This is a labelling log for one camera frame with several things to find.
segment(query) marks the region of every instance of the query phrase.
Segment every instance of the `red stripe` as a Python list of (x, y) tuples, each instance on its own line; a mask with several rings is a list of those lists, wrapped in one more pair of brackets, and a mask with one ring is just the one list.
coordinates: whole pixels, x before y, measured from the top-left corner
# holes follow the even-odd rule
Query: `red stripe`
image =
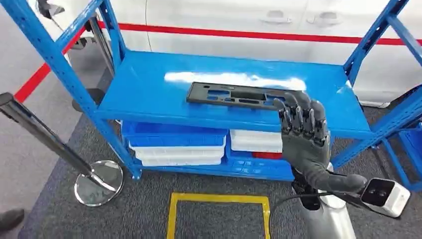
[[(63, 54), (65, 54), (72, 46), (78, 41), (79, 37), (84, 33), (85, 27), (82, 27), (76, 35), (70, 40), (70, 42), (63, 49)], [(29, 78), (25, 84), (14, 94), (14, 97), (17, 101), (23, 103), (26, 98), (37, 88), (37, 86), (45, 79), (45, 77), (50, 73), (51, 69), (44, 63), (32, 76)]]
[[(100, 22), (100, 26), (104, 28), (104, 23)], [(176, 34), (192, 34), (207, 36), (228, 36), (228, 37), (245, 37), (245, 38), (261, 38), (261, 39), (278, 39), (290, 41), (315, 41), (315, 42), (335, 42), (335, 43), (359, 43), (362, 37), (354, 36), (324, 36), (324, 35), (303, 35), (303, 34), (285, 34), (270, 32), (251, 32), (251, 31), (227, 31), (227, 30), (211, 30), (187, 27), (172, 26), (151, 26), (131, 23), (119, 23), (121, 30), (129, 31), (149, 31)], [(399, 38), (381, 38), (378, 40), (379, 45), (403, 45)]]

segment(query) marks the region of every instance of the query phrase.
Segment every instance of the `stanchion base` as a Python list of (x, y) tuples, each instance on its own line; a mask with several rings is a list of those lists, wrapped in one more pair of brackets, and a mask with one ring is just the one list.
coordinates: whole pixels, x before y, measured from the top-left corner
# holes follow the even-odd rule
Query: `stanchion base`
[(120, 193), (123, 188), (123, 170), (111, 160), (97, 161), (91, 167), (105, 183), (117, 189), (116, 192), (105, 189), (80, 174), (74, 186), (76, 199), (85, 206), (97, 207)]

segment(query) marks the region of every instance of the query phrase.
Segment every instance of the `robot finger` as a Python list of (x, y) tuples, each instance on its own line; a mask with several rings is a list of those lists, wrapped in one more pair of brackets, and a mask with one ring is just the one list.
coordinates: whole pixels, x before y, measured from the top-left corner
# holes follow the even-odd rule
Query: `robot finger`
[(281, 123), (281, 132), (282, 134), (288, 134), (290, 133), (290, 130), (292, 129), (292, 120), (290, 118), (289, 109), (279, 99), (274, 99), (273, 105), (278, 110), (278, 115), (280, 117), (280, 123)]
[(300, 134), (303, 131), (303, 113), (302, 108), (299, 106), (296, 97), (291, 93), (284, 95), (286, 104), (290, 108), (290, 116), (292, 119), (292, 130), (296, 134)]
[(328, 135), (327, 121), (325, 118), (325, 109), (321, 102), (314, 100), (311, 101), (311, 107), (314, 110), (315, 117), (314, 142), (322, 146)]
[(302, 108), (303, 112), (304, 137), (312, 138), (315, 129), (315, 118), (314, 110), (311, 108), (311, 99), (303, 91), (295, 92), (295, 95), (299, 106)]

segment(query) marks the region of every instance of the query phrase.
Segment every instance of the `chrome stanchion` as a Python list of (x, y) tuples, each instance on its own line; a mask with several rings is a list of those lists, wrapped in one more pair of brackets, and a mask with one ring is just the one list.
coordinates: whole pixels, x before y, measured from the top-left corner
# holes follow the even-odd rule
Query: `chrome stanchion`
[(103, 160), (89, 165), (30, 110), (17, 102), (11, 93), (0, 95), (0, 112), (25, 128), (80, 173), (74, 186), (75, 196), (80, 203), (89, 207), (100, 206), (120, 193), (123, 171), (116, 162)]
[(103, 58), (105, 59), (105, 64), (107, 65), (108, 70), (110, 70), (111, 76), (114, 77), (113, 58), (111, 56), (111, 51), (110, 51), (108, 42), (106, 38), (104, 37), (104, 34), (101, 31), (100, 26), (98, 25), (97, 14), (94, 14), (94, 16), (90, 17), (89, 22), (91, 25), (91, 30), (94, 34), (95, 42), (98, 44), (98, 46), (100, 46), (101, 54), (103, 55)]

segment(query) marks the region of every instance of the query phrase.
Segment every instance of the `white camera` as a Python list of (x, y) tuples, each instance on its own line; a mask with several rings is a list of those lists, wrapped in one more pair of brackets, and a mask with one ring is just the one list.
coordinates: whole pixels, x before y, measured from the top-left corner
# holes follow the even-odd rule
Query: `white camera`
[(402, 214), (410, 192), (389, 179), (373, 178), (361, 194), (361, 201), (372, 210), (396, 218)]

